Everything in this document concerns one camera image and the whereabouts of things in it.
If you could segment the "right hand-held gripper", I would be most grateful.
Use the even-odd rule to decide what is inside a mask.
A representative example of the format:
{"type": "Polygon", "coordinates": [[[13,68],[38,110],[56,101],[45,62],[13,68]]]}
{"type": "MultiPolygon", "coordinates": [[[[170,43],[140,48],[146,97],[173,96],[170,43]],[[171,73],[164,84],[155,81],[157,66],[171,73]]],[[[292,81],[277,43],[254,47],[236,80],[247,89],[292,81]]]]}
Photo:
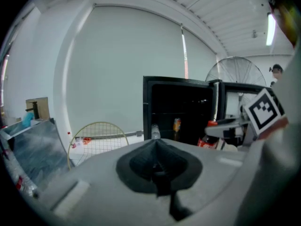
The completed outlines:
{"type": "Polygon", "coordinates": [[[267,89],[251,95],[251,98],[245,98],[239,93],[237,114],[228,114],[227,119],[216,121],[217,126],[206,127],[205,133],[223,138],[227,144],[236,147],[249,146],[253,141],[269,134],[269,129],[282,119],[287,123],[281,104],[267,89]]]}

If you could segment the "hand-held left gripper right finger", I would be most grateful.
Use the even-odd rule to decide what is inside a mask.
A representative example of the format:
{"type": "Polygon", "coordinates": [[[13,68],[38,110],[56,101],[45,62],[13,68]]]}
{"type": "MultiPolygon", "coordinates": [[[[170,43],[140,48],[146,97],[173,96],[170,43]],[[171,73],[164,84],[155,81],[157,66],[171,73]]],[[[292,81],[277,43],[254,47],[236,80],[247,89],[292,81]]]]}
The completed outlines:
{"type": "Polygon", "coordinates": [[[180,221],[192,214],[184,207],[177,192],[189,189],[202,171],[200,160],[162,140],[156,141],[156,188],[157,196],[170,196],[169,214],[180,221]]]}

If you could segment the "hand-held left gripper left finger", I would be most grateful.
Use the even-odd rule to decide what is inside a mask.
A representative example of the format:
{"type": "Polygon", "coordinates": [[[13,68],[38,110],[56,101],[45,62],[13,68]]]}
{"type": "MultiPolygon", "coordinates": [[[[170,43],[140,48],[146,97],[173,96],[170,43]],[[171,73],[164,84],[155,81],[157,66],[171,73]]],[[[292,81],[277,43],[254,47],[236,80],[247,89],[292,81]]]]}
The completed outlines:
{"type": "Polygon", "coordinates": [[[130,190],[145,194],[157,192],[152,181],[153,167],[157,162],[156,147],[157,141],[151,140],[118,159],[116,173],[130,190]]]}

